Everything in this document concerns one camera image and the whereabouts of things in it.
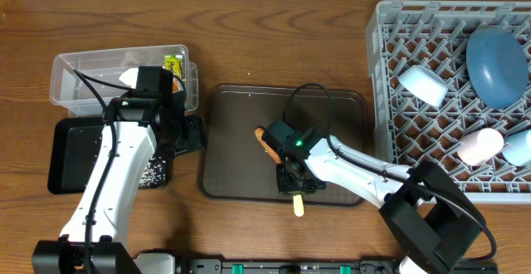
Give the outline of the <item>clear plastic bin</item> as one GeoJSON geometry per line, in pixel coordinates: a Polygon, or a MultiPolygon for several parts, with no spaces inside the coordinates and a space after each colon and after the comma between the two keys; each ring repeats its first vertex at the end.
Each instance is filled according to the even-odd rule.
{"type": "Polygon", "coordinates": [[[95,78],[91,85],[108,103],[129,87],[119,80],[123,72],[140,66],[163,66],[165,55],[183,56],[182,80],[187,90],[185,110],[194,111],[199,105],[197,66],[189,60],[188,49],[181,44],[60,54],[53,61],[49,100],[53,105],[68,109],[71,117],[99,115],[102,112],[100,103],[74,70],[95,78]]]}

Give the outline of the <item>dark blue plate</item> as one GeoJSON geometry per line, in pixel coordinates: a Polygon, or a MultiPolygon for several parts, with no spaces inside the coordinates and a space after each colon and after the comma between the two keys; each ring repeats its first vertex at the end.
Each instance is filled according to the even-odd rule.
{"type": "Polygon", "coordinates": [[[516,103],[529,83],[523,48],[511,32],[501,28],[482,27],[470,35],[466,65],[475,93],[496,110],[516,103]]]}

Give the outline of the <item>black plastic bin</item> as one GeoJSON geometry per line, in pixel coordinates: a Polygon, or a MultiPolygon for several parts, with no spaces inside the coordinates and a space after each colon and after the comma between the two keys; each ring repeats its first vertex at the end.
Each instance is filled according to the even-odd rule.
{"type": "MultiPolygon", "coordinates": [[[[56,124],[47,188],[53,194],[83,193],[100,152],[104,127],[99,116],[66,118],[56,124]]],[[[152,158],[162,158],[168,173],[173,154],[162,151],[152,158]]]]}

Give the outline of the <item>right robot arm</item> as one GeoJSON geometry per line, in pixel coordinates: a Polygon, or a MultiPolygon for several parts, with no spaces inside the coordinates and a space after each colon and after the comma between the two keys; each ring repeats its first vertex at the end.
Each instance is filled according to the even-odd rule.
{"type": "Polygon", "coordinates": [[[275,161],[280,193],[313,194],[334,183],[373,204],[407,255],[401,273],[452,272],[486,230],[485,218],[435,163],[390,164],[284,121],[254,135],[275,161]]]}

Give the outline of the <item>white tissue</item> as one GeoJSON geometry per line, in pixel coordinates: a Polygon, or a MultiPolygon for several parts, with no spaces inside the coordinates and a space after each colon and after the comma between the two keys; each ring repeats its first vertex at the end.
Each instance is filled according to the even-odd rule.
{"type": "Polygon", "coordinates": [[[123,72],[119,80],[124,83],[126,86],[129,86],[133,89],[136,88],[137,79],[139,74],[139,68],[129,68],[127,71],[123,72]]]}

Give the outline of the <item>orange carrot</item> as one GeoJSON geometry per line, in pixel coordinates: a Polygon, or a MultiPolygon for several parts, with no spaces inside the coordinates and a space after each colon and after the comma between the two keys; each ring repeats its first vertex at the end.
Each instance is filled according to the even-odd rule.
{"type": "Polygon", "coordinates": [[[264,151],[275,161],[276,164],[281,164],[280,156],[262,139],[265,130],[258,127],[254,130],[254,135],[264,151]]]}

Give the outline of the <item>pile of white rice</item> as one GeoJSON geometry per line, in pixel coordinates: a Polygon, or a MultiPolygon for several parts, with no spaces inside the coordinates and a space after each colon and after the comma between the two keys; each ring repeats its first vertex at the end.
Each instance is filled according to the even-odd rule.
{"type": "Polygon", "coordinates": [[[151,159],[139,180],[139,189],[161,188],[167,184],[167,163],[162,158],[151,159]]]}

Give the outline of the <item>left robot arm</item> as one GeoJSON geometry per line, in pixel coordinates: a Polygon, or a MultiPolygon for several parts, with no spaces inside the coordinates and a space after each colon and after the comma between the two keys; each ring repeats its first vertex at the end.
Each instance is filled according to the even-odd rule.
{"type": "Polygon", "coordinates": [[[125,248],[139,182],[153,157],[173,159],[207,145],[202,120],[186,115],[178,80],[161,66],[141,66],[135,87],[103,102],[100,151],[83,196],[55,241],[40,241],[36,273],[179,273],[171,252],[131,257],[125,248]]]}

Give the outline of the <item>yellow green snack wrapper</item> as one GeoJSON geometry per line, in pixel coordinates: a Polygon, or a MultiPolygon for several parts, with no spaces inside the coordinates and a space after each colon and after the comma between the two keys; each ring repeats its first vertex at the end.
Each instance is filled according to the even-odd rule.
{"type": "Polygon", "coordinates": [[[163,68],[173,73],[173,92],[183,90],[180,81],[183,78],[183,56],[182,55],[165,55],[163,68]]]}

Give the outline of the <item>brown serving tray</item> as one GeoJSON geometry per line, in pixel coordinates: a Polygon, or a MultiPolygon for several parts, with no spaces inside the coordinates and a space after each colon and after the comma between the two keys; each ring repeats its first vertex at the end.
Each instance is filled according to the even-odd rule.
{"type": "MultiPolygon", "coordinates": [[[[281,118],[293,89],[270,86],[219,86],[212,96],[208,121],[208,146],[202,176],[203,193],[209,198],[246,202],[291,203],[279,193],[275,163],[254,136],[281,118]]],[[[325,130],[353,149],[369,152],[367,101],[355,91],[304,89],[292,102],[287,122],[298,130],[314,126],[325,130]]]]}

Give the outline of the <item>light blue rice bowl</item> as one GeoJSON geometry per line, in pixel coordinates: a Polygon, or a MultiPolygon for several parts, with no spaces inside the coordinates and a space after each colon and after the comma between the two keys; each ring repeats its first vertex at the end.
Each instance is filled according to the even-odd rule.
{"type": "Polygon", "coordinates": [[[434,107],[441,106],[448,91],[446,83],[424,66],[409,67],[398,80],[415,97],[434,107]]]}

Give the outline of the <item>cream plastic spoon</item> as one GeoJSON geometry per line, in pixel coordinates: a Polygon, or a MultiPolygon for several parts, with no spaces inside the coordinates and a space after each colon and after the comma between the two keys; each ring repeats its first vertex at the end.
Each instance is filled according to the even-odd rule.
{"type": "Polygon", "coordinates": [[[295,195],[293,198],[293,210],[296,217],[304,215],[304,201],[301,195],[295,195]]]}

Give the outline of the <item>light blue cup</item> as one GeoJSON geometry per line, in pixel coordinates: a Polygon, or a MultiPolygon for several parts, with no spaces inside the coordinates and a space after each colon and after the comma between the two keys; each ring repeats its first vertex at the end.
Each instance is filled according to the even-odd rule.
{"type": "Polygon", "coordinates": [[[525,166],[530,163],[530,130],[508,136],[504,141],[507,144],[502,155],[505,160],[515,166],[525,166]]]}

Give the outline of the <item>pink white cup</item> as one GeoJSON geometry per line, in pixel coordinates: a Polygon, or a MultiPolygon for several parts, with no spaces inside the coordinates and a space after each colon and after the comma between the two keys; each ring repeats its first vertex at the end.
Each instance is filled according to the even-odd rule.
{"type": "Polygon", "coordinates": [[[485,128],[463,136],[457,155],[466,164],[478,166],[500,152],[504,146],[504,137],[494,129],[485,128]]]}

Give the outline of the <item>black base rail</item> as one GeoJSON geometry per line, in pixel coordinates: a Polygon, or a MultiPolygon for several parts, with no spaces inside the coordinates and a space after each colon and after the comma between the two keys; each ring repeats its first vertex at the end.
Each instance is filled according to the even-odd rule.
{"type": "Polygon", "coordinates": [[[398,274],[401,263],[384,261],[228,261],[186,259],[168,250],[141,252],[135,259],[142,273],[175,274],[398,274]]]}

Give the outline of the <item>grey dishwasher rack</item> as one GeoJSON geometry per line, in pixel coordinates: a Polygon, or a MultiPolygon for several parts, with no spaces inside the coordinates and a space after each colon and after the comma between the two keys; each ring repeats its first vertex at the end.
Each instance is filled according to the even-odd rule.
{"type": "Polygon", "coordinates": [[[464,135],[491,128],[503,136],[530,127],[530,94],[507,108],[488,107],[475,93],[465,64],[474,30],[497,27],[530,50],[530,6],[526,2],[393,1],[377,4],[365,30],[368,75],[373,83],[376,156],[394,164],[439,164],[474,203],[527,204],[530,167],[502,154],[470,166],[458,156],[464,135]],[[419,65],[447,86],[440,107],[417,99],[399,76],[419,65]]]}

